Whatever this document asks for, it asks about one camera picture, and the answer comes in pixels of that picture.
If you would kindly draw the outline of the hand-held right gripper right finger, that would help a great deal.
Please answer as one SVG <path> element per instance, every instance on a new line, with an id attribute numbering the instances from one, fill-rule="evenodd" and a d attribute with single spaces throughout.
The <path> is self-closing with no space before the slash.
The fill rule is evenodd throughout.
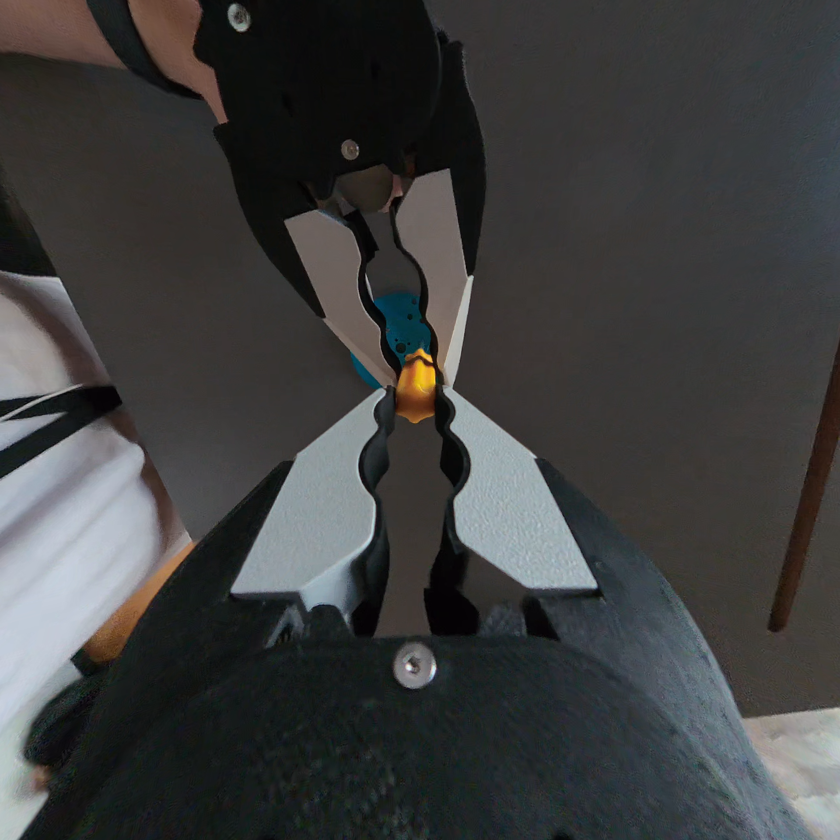
<path id="1" fill-rule="evenodd" d="M 435 426 L 451 492 L 424 590 L 431 633 L 526 634 L 543 622 L 538 599 L 599 595 L 540 459 L 449 386 Z"/>

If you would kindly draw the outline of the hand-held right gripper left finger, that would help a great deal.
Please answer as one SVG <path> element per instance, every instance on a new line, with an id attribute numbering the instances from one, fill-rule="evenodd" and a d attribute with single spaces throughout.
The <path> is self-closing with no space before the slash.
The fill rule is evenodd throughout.
<path id="1" fill-rule="evenodd" d="M 390 566 L 376 487 L 394 420 L 395 389 L 380 388 L 297 454 L 233 596 L 334 606 L 356 635 L 374 634 Z"/>

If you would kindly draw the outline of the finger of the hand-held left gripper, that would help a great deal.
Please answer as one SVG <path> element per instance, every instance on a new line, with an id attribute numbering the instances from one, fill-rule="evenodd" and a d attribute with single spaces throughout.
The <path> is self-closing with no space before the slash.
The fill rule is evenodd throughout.
<path id="1" fill-rule="evenodd" d="M 474 277 L 466 267 L 449 169 L 417 177 L 391 209 L 395 244 L 415 266 L 443 383 L 459 371 Z"/>
<path id="2" fill-rule="evenodd" d="M 374 305 L 366 260 L 354 230 L 319 209 L 286 220 L 323 320 L 382 386 L 395 386 L 401 366 L 387 345 Z"/>

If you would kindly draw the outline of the blue round metal plate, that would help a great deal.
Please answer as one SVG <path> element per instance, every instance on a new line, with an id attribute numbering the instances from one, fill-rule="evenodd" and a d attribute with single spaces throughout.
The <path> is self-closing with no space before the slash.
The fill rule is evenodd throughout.
<path id="1" fill-rule="evenodd" d="M 432 333 L 422 320 L 418 295 L 393 292 L 376 297 L 374 304 L 384 317 L 387 346 L 400 365 L 418 350 L 430 354 Z"/>

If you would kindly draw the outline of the yellow screwdriver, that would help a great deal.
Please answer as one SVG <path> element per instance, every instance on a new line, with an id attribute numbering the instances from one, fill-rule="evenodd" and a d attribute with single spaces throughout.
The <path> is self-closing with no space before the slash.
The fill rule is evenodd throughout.
<path id="1" fill-rule="evenodd" d="M 432 356 L 419 349 L 405 357 L 395 388 L 395 413 L 412 424 L 433 417 L 437 370 Z"/>

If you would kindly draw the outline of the person's left forearm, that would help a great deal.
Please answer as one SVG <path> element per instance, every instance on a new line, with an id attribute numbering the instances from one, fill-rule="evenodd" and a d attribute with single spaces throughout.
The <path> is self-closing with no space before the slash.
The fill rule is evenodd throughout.
<path id="1" fill-rule="evenodd" d="M 124 68 L 85 1 L 1 1 L 1 53 Z"/>

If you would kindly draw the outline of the grey desk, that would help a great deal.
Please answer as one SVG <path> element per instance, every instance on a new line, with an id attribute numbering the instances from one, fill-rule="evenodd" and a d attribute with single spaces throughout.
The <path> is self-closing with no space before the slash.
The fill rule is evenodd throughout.
<path id="1" fill-rule="evenodd" d="M 767 632 L 838 334 L 838 2 L 435 2 L 488 188 L 455 388 L 664 572 L 746 715 L 838 705 L 838 487 Z M 214 118 L 2 57 L 2 163 L 185 527 L 367 395 Z"/>

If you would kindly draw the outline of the person's left hand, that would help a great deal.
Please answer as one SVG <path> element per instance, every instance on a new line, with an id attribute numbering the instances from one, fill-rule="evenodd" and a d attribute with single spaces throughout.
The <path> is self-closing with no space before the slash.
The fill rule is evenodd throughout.
<path id="1" fill-rule="evenodd" d="M 153 62 L 169 81 L 198 94 L 218 123 L 227 117 L 213 69 L 194 53 L 202 16 L 198 1 L 129 1 L 129 9 Z"/>

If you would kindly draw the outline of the person's white shirt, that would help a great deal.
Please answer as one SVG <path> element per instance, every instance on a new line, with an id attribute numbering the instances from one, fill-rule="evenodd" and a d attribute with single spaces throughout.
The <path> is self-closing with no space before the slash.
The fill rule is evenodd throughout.
<path id="1" fill-rule="evenodd" d="M 60 280 L 1 275 L 1 720 L 190 542 Z"/>

